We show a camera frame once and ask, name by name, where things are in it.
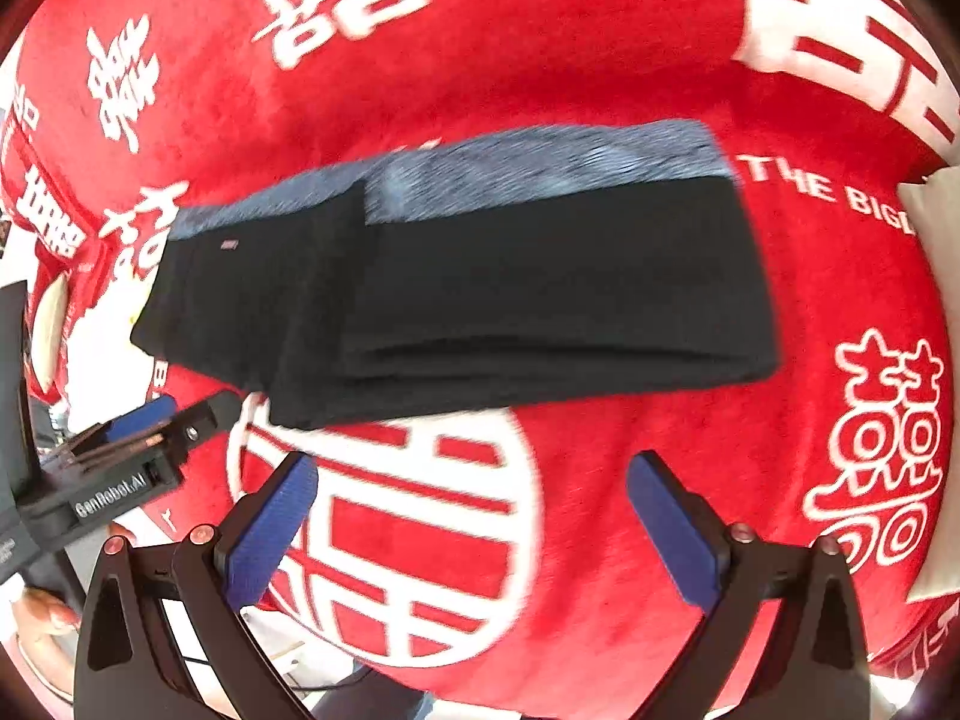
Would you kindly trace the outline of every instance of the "black fabric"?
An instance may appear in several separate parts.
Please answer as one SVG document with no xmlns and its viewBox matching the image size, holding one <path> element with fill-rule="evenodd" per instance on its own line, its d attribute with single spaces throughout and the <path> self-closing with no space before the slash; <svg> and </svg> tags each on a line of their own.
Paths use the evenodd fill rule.
<svg viewBox="0 0 960 720">
<path fill-rule="evenodd" d="M 30 423 L 34 429 L 34 444 L 37 449 L 50 450 L 56 447 L 56 430 L 50 418 L 50 407 L 35 398 L 30 398 Z"/>
<path fill-rule="evenodd" d="M 717 177 L 374 225 L 358 184 L 169 242 L 133 341 L 266 391 L 272 421 L 301 428 L 702 389 L 776 366 L 757 250 Z"/>
</svg>

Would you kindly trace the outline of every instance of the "black cable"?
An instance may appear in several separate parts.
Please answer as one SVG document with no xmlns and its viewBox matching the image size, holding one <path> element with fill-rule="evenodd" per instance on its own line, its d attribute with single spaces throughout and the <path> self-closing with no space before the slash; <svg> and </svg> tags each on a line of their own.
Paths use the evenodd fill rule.
<svg viewBox="0 0 960 720">
<path fill-rule="evenodd" d="M 181 655 L 186 662 L 189 664 L 198 664 L 200 666 L 210 666 L 213 668 L 213 664 L 210 661 L 205 661 L 202 658 L 188 658 L 186 655 Z M 334 683 L 334 685 L 287 685 L 288 688 L 294 691 L 294 693 L 323 693 L 328 690 L 340 690 L 341 688 L 352 688 L 354 685 L 362 683 L 363 680 L 367 678 L 367 675 L 371 673 L 373 669 L 370 669 L 370 666 L 364 666 L 363 673 L 360 674 L 355 680 L 350 682 Z"/>
</svg>

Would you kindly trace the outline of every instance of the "fingernail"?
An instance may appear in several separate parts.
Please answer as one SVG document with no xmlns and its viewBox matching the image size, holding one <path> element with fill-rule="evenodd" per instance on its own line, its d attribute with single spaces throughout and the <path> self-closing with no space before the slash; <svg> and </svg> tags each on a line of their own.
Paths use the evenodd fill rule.
<svg viewBox="0 0 960 720">
<path fill-rule="evenodd" d="M 63 631 L 67 628 L 76 628 L 80 624 L 80 616 L 72 608 L 57 608 L 51 610 L 50 622 L 54 628 Z"/>
</svg>

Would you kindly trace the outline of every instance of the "red blanket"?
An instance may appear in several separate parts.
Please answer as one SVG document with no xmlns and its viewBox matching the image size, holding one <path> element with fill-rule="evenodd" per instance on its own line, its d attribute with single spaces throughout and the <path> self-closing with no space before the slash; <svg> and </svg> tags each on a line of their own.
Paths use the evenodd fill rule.
<svg viewBox="0 0 960 720">
<path fill-rule="evenodd" d="M 622 718 L 696 620 L 625 497 L 649 447 L 728 521 L 839 536 L 877 671 L 908 676 L 936 652 L 954 599 L 905 597 L 940 504 L 952 377 L 894 187 L 957 156 L 960 100 L 896 0 L 49 0 L 17 81 L 3 191 L 40 231 L 31 312 L 70 274 L 45 395 L 79 400 L 93 368 L 128 408 L 219 386 L 69 343 L 104 302 L 136 315 L 178 207 L 510 127 L 704 122 L 768 269 L 772 380 L 313 434 L 272 427 L 251 396 L 149 512 L 182 538 L 301 447 L 320 496 L 271 604 L 442 698 Z"/>
</svg>

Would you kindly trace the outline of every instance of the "white pillow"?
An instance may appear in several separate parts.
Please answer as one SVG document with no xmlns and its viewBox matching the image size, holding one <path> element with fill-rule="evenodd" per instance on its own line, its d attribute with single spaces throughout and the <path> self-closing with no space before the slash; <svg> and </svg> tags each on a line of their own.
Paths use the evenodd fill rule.
<svg viewBox="0 0 960 720">
<path fill-rule="evenodd" d="M 68 297 L 66 274 L 60 274 L 43 293 L 34 314 L 34 327 L 30 333 L 30 365 L 37 377 L 37 384 L 44 392 L 54 383 Z"/>
<path fill-rule="evenodd" d="M 120 269 L 96 305 L 86 309 L 70 331 L 66 399 L 71 433 L 143 405 L 154 378 L 154 358 L 130 343 L 130 333 L 154 278 L 137 278 L 129 265 Z"/>
<path fill-rule="evenodd" d="M 896 188 L 940 289 L 953 357 L 953 416 L 960 413 L 960 167 L 944 167 L 923 185 Z M 907 594 L 923 601 L 960 592 L 960 425 L 954 424 L 947 485 L 930 551 Z"/>
</svg>

